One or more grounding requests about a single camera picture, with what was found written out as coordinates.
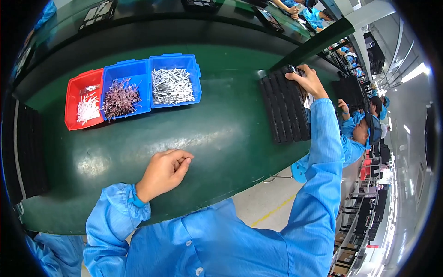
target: cardboard box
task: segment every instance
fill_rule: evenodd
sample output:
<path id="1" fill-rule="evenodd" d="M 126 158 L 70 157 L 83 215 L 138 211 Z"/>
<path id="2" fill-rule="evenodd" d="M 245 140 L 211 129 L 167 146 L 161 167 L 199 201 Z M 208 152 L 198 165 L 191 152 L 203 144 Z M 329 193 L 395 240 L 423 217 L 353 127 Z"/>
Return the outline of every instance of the cardboard box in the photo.
<path id="1" fill-rule="evenodd" d="M 354 261 L 355 255 L 349 253 L 342 253 L 337 262 L 343 262 L 342 264 L 347 265 L 347 263 L 352 263 Z"/>
<path id="2" fill-rule="evenodd" d="M 338 234 L 336 234 L 335 235 L 335 242 L 336 242 L 336 244 L 341 244 L 342 242 L 343 242 L 343 240 L 345 239 L 345 234 L 343 234 L 343 233 L 338 233 Z"/>
<path id="3" fill-rule="evenodd" d="M 332 272 L 335 272 L 338 274 L 348 274 L 349 269 L 350 269 L 349 265 L 336 263 L 332 269 Z"/>
<path id="4" fill-rule="evenodd" d="M 346 247 L 355 249 L 355 250 L 344 250 L 344 253 L 347 253 L 347 254 L 355 254 L 355 252 L 357 252 L 357 250 L 358 250 L 357 249 L 358 245 L 356 245 L 356 244 L 348 243 L 348 245 L 346 245 Z"/>

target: yellow floor marking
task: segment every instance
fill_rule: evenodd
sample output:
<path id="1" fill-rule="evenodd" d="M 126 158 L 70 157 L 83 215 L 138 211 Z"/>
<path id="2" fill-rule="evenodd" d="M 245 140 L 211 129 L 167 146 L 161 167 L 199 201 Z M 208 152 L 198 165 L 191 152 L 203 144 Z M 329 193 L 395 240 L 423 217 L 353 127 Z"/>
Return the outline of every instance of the yellow floor marking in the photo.
<path id="1" fill-rule="evenodd" d="M 277 208 L 275 208 L 274 210 L 270 211 L 264 217 L 260 218 L 259 220 L 255 221 L 254 223 L 252 223 L 251 227 L 255 227 L 260 221 L 263 221 L 263 220 L 267 219 L 270 215 L 272 215 L 273 213 L 275 213 L 276 211 L 281 209 L 281 207 L 283 207 L 284 205 L 288 204 L 292 199 L 294 199 L 294 197 L 295 197 L 295 195 L 291 196 L 288 200 L 286 200 L 283 203 L 281 203 Z"/>

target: factory floor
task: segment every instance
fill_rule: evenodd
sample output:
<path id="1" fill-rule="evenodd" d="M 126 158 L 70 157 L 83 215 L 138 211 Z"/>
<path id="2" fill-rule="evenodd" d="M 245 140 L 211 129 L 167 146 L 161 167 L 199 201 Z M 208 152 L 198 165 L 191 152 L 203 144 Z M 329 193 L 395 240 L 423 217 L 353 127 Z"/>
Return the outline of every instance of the factory floor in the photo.
<path id="1" fill-rule="evenodd" d="M 354 191 L 360 161 L 343 169 L 342 176 L 342 202 L 346 195 Z M 279 176 L 291 176 L 290 168 L 279 173 Z M 245 191 L 233 196 L 237 216 L 247 225 L 259 229 L 281 231 L 288 223 L 292 203 L 303 184 L 293 178 L 275 178 L 270 183 L 265 180 Z M 90 276 L 87 269 L 82 266 L 82 276 Z"/>

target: blue stool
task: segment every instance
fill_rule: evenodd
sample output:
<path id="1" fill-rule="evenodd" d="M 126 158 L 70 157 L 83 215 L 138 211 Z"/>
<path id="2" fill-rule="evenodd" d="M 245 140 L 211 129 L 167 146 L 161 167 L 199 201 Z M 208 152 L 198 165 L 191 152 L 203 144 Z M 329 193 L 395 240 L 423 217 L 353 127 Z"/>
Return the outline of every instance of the blue stool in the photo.
<path id="1" fill-rule="evenodd" d="M 301 166 L 298 162 L 291 165 L 291 172 L 292 176 L 294 176 L 294 179 L 299 183 L 306 183 L 306 168 Z"/>

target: green workbench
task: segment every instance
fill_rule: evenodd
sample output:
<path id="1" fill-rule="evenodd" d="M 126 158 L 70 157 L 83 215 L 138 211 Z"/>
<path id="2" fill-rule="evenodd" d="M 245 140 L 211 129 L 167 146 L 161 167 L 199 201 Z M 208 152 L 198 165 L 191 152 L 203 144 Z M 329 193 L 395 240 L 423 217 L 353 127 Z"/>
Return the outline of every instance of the green workbench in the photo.
<path id="1" fill-rule="evenodd" d="M 64 104 L 70 78 L 118 61 L 163 53 L 195 55 L 202 73 L 199 104 L 153 109 L 68 131 Z M 308 152 L 310 141 L 272 143 L 257 85 L 264 70 L 281 58 L 229 46 L 159 46 L 99 59 L 55 79 L 26 103 L 43 119 L 51 190 L 23 201 L 25 227 L 52 234 L 85 234 L 86 219 L 101 189 L 139 181 L 150 157 L 168 148 L 183 148 L 195 158 L 177 188 L 151 201 L 152 217 L 142 225 L 209 206 L 288 167 Z M 330 82 L 337 75 L 314 68 L 335 102 Z"/>

